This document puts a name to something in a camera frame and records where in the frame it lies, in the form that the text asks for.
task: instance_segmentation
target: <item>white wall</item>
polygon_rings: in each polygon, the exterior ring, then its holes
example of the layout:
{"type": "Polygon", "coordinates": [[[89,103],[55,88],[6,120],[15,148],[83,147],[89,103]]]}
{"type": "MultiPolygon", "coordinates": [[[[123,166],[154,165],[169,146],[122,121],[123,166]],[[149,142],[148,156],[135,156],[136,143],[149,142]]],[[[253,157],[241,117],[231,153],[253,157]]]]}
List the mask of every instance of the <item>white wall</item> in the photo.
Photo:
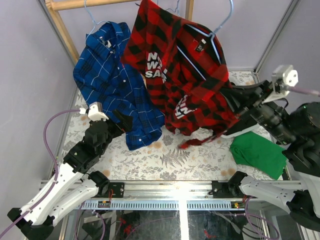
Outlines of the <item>white wall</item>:
{"type": "MultiPolygon", "coordinates": [[[[283,33],[276,41],[269,57],[259,72],[260,80],[271,80],[279,65],[293,65],[298,71],[297,87],[320,91],[320,1],[302,0],[283,33]]],[[[303,103],[318,102],[320,98],[291,92],[288,111],[303,103]]]]}
{"type": "MultiPolygon", "coordinates": [[[[234,13],[231,19],[218,32],[229,69],[253,69],[291,0],[233,0],[234,13]]],[[[132,29],[137,12],[137,2],[126,2],[104,6],[89,7],[95,20],[126,22],[132,29]]],[[[163,9],[175,9],[177,0],[158,0],[163,9]]],[[[180,15],[184,17],[186,0],[180,0],[180,15]]],[[[205,25],[212,31],[229,14],[229,0],[195,0],[193,8],[194,22],[205,25]]],[[[79,53],[85,46],[85,35],[92,29],[89,14],[84,8],[60,12],[79,53]]]]}
{"type": "MultiPolygon", "coordinates": [[[[0,7],[0,232],[7,213],[21,207],[48,177],[50,157],[42,133],[47,120],[69,107],[73,65],[36,0],[2,1],[0,7]]],[[[52,123],[56,150],[65,117],[52,123]]],[[[14,227],[3,239],[21,239],[14,227]]]]}

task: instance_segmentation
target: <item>folded green fabric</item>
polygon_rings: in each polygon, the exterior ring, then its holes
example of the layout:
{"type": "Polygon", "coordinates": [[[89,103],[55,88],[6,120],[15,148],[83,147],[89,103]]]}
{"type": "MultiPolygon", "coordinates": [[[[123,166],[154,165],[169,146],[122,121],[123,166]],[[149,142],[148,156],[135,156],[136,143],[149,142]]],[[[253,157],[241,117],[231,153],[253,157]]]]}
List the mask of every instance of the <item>folded green fabric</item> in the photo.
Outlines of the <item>folded green fabric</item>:
{"type": "Polygon", "coordinates": [[[236,136],[230,150],[237,164],[256,167],[275,180],[286,165],[282,147],[254,132],[236,136]]]}

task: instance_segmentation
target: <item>wooden clothes rack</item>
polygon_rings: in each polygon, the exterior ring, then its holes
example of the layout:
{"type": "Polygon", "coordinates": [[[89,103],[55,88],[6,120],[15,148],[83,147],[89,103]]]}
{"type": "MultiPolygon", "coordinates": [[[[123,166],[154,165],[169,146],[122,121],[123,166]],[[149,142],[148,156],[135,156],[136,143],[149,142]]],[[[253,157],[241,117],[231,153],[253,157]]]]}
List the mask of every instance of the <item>wooden clothes rack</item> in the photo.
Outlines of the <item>wooden clothes rack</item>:
{"type": "MultiPolygon", "coordinates": [[[[136,0],[87,0],[86,6],[93,7],[93,6],[102,6],[102,5],[109,5],[109,4],[128,3],[128,2],[134,2],[134,1],[136,0]]],[[[74,63],[77,63],[79,59],[79,53],[65,26],[64,21],[62,20],[59,14],[59,11],[84,8],[85,1],[84,0],[64,0],[64,1],[45,0],[45,5],[72,57],[72,60],[74,61],[74,63]]],[[[190,21],[192,20],[193,8],[194,8],[194,0],[186,0],[185,18],[190,21]]]]}

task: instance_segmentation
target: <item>floral pattern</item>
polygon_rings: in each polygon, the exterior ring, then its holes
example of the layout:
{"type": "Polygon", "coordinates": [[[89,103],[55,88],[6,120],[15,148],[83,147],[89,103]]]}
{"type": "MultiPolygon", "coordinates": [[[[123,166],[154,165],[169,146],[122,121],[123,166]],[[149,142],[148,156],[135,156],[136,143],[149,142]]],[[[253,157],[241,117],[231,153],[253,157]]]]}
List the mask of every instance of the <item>floral pattern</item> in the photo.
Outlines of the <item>floral pattern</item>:
{"type": "MultiPolygon", "coordinates": [[[[251,85],[254,80],[251,72],[231,72],[230,80],[237,85],[251,85]]],[[[75,108],[87,105],[79,92],[75,108]]],[[[59,160],[80,141],[89,126],[85,115],[75,113],[71,117],[64,146],[59,160]]],[[[270,140],[270,135],[262,127],[255,132],[270,140]]],[[[237,165],[229,151],[232,138],[219,138],[201,146],[190,146],[186,150],[177,148],[189,139],[204,139],[212,132],[199,129],[191,136],[172,134],[164,126],[161,138],[149,146],[129,151],[125,135],[113,139],[106,153],[91,171],[101,171],[111,180],[228,180],[236,171],[243,171],[254,178],[269,180],[270,177],[258,169],[237,165]]]]}

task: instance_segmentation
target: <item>red and black checkered shirt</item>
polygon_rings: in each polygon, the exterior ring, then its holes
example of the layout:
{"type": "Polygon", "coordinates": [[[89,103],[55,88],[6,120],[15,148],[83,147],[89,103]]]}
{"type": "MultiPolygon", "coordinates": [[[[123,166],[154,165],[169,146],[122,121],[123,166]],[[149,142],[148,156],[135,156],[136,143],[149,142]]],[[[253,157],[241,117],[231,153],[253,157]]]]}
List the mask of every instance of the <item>red and black checkered shirt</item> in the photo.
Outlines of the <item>red and black checkered shirt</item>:
{"type": "Polygon", "coordinates": [[[211,33],[142,0],[121,60],[145,75],[151,100],[165,113],[169,131],[179,129],[189,136],[200,127],[218,136],[237,121],[219,93],[222,86],[231,87],[224,53],[215,36],[220,64],[210,37],[189,25],[211,33]]]}

